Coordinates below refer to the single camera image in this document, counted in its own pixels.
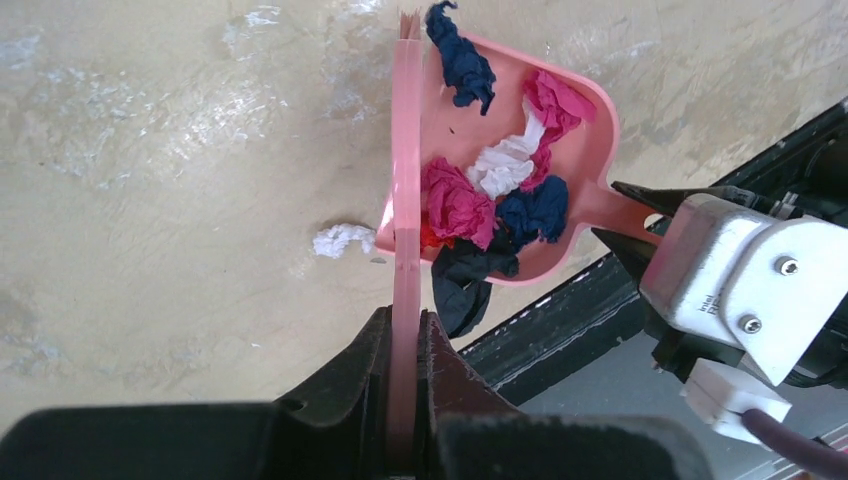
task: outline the stained floor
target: stained floor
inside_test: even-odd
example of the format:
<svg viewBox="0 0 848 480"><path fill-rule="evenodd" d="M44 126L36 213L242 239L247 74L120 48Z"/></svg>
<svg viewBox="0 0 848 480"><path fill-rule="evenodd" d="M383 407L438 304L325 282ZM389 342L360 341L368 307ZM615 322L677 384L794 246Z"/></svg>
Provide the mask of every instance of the stained floor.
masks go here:
<svg viewBox="0 0 848 480"><path fill-rule="evenodd" d="M48 405L271 399L391 301L391 261L311 239L380 220L397 9L427 4L263 1L0 4L0 430ZM609 92L611 180L706 184L848 94L848 0L460 7ZM457 346L602 252L496 287Z"/></svg>

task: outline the white crumpled paper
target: white crumpled paper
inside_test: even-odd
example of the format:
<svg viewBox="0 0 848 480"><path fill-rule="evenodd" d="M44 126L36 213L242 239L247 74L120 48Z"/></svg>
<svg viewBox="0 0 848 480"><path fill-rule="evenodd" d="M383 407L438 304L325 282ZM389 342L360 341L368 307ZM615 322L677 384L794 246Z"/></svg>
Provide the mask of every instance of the white crumpled paper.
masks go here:
<svg viewBox="0 0 848 480"><path fill-rule="evenodd" d="M539 149L545 126L526 105L524 115L524 135L510 135L494 147L483 147L477 161L465 171L474 188L492 200L515 190L533 173L530 155Z"/></svg>
<svg viewBox="0 0 848 480"><path fill-rule="evenodd" d="M330 258L341 258L345 247L353 241L362 242L362 252L371 253L377 232L367 227L341 223L326 230L321 230L312 239L312 248L318 255Z"/></svg>

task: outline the crumpled cloth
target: crumpled cloth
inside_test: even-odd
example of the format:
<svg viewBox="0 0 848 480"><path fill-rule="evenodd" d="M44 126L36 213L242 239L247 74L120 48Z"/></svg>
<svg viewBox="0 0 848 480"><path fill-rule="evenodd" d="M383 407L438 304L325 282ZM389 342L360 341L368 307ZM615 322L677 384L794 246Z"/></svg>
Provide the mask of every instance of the crumpled cloth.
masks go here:
<svg viewBox="0 0 848 480"><path fill-rule="evenodd" d="M485 250L494 237L495 202L474 187L462 171L444 157L433 159L421 172L427 192L430 226L439 238L466 238Z"/></svg>
<svg viewBox="0 0 848 480"><path fill-rule="evenodd" d="M486 251L457 240L453 248L439 252L431 269L433 298L449 338L465 335L483 320L492 295L492 284L485 279L495 271L507 277L518 274L518 258L503 227L494 232Z"/></svg>
<svg viewBox="0 0 848 480"><path fill-rule="evenodd" d="M312 248L318 255L341 258L345 247L353 240L362 242L363 253L371 253L376 238L377 233L370 228L342 223L318 232L312 239Z"/></svg>
<svg viewBox="0 0 848 480"><path fill-rule="evenodd" d="M494 147L483 147L477 161L465 171L474 188L492 200L515 190L533 173L530 156L539 149L545 126L526 103L524 110L524 135L510 135Z"/></svg>
<svg viewBox="0 0 848 480"><path fill-rule="evenodd" d="M430 215L427 212L421 213L421 252L424 252L425 248L442 248L443 246L447 246L449 248L453 248L454 242L456 239L453 237L448 238L440 238L436 235L436 232L433 231L433 227L430 226Z"/></svg>
<svg viewBox="0 0 848 480"><path fill-rule="evenodd" d="M530 110L546 128L539 149L530 157L536 169L521 184L522 190L530 192L550 173L551 144L577 128L581 121L594 122L597 109L586 97L544 70L530 74L523 88Z"/></svg>
<svg viewBox="0 0 848 480"><path fill-rule="evenodd" d="M445 16L445 7L457 8L455 3L445 1L430 7L425 17L427 36L439 49L442 56L442 74L445 85L456 87L453 104L467 107L474 100L483 102L480 115L486 115L495 98L492 84L497 77L489 61L477 52L470 40L459 36L456 25Z"/></svg>
<svg viewBox="0 0 848 480"><path fill-rule="evenodd" d="M568 186L551 175L531 193L514 190L498 204L497 217L509 234L516 252L540 238L556 243L565 230Z"/></svg>

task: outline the pink crumpled paper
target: pink crumpled paper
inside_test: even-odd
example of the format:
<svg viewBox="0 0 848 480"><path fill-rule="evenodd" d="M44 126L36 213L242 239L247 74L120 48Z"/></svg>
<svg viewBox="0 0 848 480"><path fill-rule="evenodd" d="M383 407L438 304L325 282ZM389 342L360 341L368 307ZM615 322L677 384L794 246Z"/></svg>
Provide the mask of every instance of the pink crumpled paper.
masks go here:
<svg viewBox="0 0 848 480"><path fill-rule="evenodd" d="M544 70L530 74L523 87L530 110L546 128L539 149L530 156L536 168L521 183L521 190L530 192L550 173L551 144L577 128L581 121L594 122L596 108L586 97Z"/></svg>
<svg viewBox="0 0 848 480"><path fill-rule="evenodd" d="M471 240L483 250L495 236L495 202L474 190L462 171L444 157L433 159L421 172L421 190L427 192L430 226L440 238Z"/></svg>

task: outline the bolt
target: bolt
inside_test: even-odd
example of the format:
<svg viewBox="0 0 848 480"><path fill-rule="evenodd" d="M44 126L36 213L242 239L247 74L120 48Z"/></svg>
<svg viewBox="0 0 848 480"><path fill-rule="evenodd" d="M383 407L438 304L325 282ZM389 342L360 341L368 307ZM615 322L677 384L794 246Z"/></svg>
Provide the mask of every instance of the bolt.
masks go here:
<svg viewBox="0 0 848 480"><path fill-rule="evenodd" d="M739 328L741 328L745 333L754 334L763 328L763 322L753 315L745 315L742 317L742 320L739 321Z"/></svg>
<svg viewBox="0 0 848 480"><path fill-rule="evenodd" d="M780 257L777 260L777 271L783 276L794 275L798 273L798 260L791 257Z"/></svg>

